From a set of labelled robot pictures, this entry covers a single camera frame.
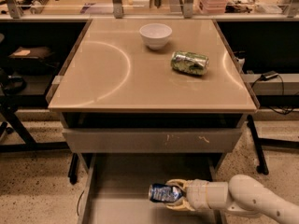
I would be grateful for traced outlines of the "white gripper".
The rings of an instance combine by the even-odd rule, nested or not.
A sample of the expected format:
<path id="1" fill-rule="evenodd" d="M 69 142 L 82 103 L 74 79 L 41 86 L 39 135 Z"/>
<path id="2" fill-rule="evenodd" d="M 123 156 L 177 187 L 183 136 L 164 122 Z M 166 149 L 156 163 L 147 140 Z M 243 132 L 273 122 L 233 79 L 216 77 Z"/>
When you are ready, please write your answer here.
<path id="1" fill-rule="evenodd" d="M 186 199 L 183 198 L 165 206 L 174 211 L 198 211 L 204 209 L 225 210 L 231 204 L 227 182 L 209 182 L 195 179 L 170 179 L 168 186 L 176 186 L 182 191 L 186 190 Z"/>

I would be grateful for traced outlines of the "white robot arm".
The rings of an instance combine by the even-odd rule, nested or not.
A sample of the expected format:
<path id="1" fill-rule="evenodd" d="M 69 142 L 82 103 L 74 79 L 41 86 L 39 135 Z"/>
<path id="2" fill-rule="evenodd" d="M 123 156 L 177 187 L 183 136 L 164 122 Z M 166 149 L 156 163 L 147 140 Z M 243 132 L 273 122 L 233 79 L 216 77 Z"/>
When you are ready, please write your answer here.
<path id="1" fill-rule="evenodd" d="M 242 217 L 263 214 L 278 224 L 299 224 L 299 206 L 290 203 L 248 175 L 235 175 L 228 182 L 201 179 L 170 179 L 183 196 L 167 208 L 176 211 L 221 210 Z"/>

